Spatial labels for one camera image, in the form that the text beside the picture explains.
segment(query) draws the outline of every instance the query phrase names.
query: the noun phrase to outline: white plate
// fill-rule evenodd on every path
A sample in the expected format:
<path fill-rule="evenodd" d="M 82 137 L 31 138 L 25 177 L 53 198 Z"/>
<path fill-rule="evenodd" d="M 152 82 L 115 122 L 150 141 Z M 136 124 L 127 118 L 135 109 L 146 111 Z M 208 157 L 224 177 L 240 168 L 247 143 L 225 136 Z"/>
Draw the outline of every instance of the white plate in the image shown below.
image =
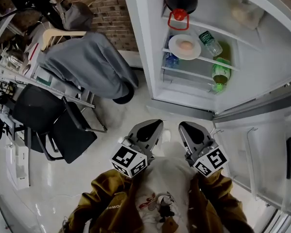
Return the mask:
<path fill-rule="evenodd" d="M 192 50 L 183 50 L 180 48 L 182 41 L 189 41 L 193 45 Z M 168 43 L 169 50 L 173 55 L 183 60 L 193 60 L 199 57 L 202 48 L 197 40 L 187 34 L 177 34 L 173 36 Z"/>

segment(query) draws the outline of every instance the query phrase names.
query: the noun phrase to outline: green bottle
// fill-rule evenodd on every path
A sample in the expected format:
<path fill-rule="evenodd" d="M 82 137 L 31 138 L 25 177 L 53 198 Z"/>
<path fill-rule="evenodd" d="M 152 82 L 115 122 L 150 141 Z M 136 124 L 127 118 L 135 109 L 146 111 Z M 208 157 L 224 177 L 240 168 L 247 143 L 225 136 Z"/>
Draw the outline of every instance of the green bottle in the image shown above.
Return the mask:
<path fill-rule="evenodd" d="M 228 43 L 219 41 L 223 51 L 218 56 L 215 56 L 213 60 L 231 65 L 231 47 Z M 216 82 L 216 86 L 213 90 L 216 92 L 222 91 L 231 76 L 231 69 L 223 67 L 219 64 L 214 64 L 212 67 L 212 78 Z"/>

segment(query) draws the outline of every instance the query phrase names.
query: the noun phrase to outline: refrigerator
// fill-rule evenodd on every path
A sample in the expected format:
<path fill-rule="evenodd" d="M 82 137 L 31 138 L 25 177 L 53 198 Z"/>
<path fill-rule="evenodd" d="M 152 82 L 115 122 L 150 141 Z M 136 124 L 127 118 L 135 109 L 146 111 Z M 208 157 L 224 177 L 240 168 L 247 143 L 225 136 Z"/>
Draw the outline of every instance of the refrigerator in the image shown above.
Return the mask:
<path fill-rule="evenodd" d="M 213 121 L 233 181 L 291 215 L 291 0 L 249 1 L 265 11 L 255 30 L 233 18 L 230 0 L 198 0 L 190 14 L 189 33 L 208 30 L 231 46 L 231 78 L 217 94 L 210 92 L 213 59 L 206 51 L 179 68 L 166 67 L 175 32 L 164 0 L 126 3 L 152 98 L 148 107 Z M 185 27 L 186 20 L 174 23 Z"/>

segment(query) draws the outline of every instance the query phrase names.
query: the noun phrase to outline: brick wall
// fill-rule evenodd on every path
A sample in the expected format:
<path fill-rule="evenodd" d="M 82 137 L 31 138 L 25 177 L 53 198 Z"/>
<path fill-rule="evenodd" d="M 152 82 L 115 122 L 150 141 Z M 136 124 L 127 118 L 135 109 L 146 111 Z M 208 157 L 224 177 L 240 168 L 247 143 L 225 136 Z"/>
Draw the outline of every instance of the brick wall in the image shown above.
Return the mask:
<path fill-rule="evenodd" d="M 138 51 L 125 0 L 67 0 L 81 1 L 94 13 L 92 30 L 103 32 L 118 50 Z M 10 0 L 0 0 L 0 11 L 13 7 Z M 34 24 L 39 14 L 27 11 L 16 15 L 13 23 L 22 31 Z"/>

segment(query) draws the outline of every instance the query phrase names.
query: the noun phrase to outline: small bottle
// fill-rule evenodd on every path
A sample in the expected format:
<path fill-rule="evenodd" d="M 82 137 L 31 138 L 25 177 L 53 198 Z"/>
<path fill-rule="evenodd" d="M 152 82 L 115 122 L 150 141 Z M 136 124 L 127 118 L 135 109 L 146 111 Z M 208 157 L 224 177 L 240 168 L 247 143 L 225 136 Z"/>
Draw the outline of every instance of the small bottle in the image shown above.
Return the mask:
<path fill-rule="evenodd" d="M 169 68 L 178 68 L 179 67 L 179 58 L 173 55 L 170 52 L 166 53 L 166 67 Z"/>
<path fill-rule="evenodd" d="M 222 53 L 222 47 L 220 46 L 219 42 L 215 38 L 213 38 L 208 30 L 203 32 L 201 29 L 199 29 L 198 38 L 205 45 L 205 47 L 212 54 L 213 57 L 218 56 L 220 53 Z"/>
<path fill-rule="evenodd" d="M 222 41 L 220 41 L 220 45 L 222 46 L 223 51 L 220 55 L 214 57 L 213 59 L 217 62 L 231 65 L 231 47 L 228 43 Z M 214 64 L 212 67 L 212 78 L 216 82 L 216 85 L 213 87 L 213 90 L 215 92 L 222 91 L 225 88 L 230 76 L 230 68 L 221 66 L 220 64 Z"/>

